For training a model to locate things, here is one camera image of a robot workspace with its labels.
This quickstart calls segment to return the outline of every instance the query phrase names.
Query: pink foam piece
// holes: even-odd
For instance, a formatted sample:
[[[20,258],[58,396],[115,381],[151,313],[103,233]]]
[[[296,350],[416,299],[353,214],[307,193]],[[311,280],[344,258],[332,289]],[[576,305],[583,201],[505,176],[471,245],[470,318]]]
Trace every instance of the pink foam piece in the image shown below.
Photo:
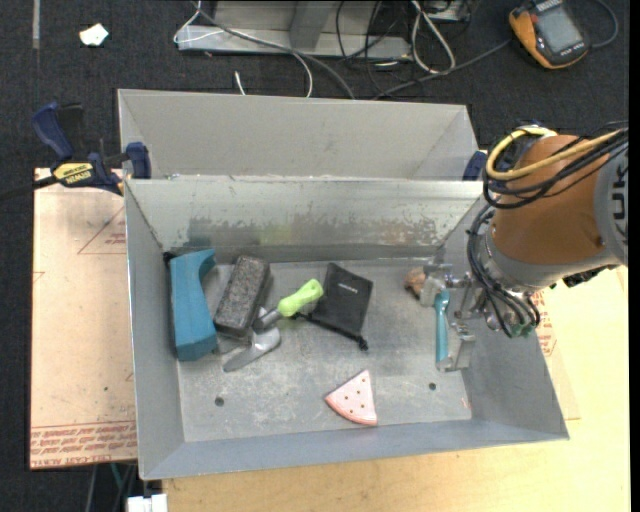
[[[364,370],[325,397],[325,401],[340,416],[362,425],[377,425],[378,415],[373,403],[369,370]]]

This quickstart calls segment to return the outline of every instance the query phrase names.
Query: black pouch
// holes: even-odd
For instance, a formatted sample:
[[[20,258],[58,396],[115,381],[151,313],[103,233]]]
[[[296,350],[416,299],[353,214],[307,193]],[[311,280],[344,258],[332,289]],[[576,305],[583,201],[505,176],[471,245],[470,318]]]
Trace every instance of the black pouch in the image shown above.
[[[361,331],[372,290],[373,282],[329,263],[324,295],[311,313],[300,316],[348,336],[358,342],[360,350],[368,350]]]

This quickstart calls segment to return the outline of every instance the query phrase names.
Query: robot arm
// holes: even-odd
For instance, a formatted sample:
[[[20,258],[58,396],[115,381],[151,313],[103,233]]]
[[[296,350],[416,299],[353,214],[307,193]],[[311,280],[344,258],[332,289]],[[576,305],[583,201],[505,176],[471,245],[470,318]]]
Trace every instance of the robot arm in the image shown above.
[[[520,137],[526,148],[513,168],[500,169]],[[628,265],[628,145],[628,128],[587,139],[528,126],[489,153],[487,206],[470,229],[467,256],[507,334],[537,325],[536,291]]]

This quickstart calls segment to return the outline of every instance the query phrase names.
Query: blue foam block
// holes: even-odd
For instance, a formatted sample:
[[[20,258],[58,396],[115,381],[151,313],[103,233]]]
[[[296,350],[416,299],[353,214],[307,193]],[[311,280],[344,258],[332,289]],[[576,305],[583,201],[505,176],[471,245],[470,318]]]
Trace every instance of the blue foam block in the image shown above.
[[[202,290],[215,266],[214,250],[192,252],[169,261],[174,341],[180,361],[196,361],[218,346],[216,329]]]

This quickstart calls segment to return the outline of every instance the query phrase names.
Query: cardboard sheet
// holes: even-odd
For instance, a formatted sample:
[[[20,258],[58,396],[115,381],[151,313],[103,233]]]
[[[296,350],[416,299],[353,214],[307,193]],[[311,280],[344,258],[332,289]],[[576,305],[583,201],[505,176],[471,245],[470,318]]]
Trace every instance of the cardboard sheet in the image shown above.
[[[137,457],[123,198],[35,192],[32,469]]]

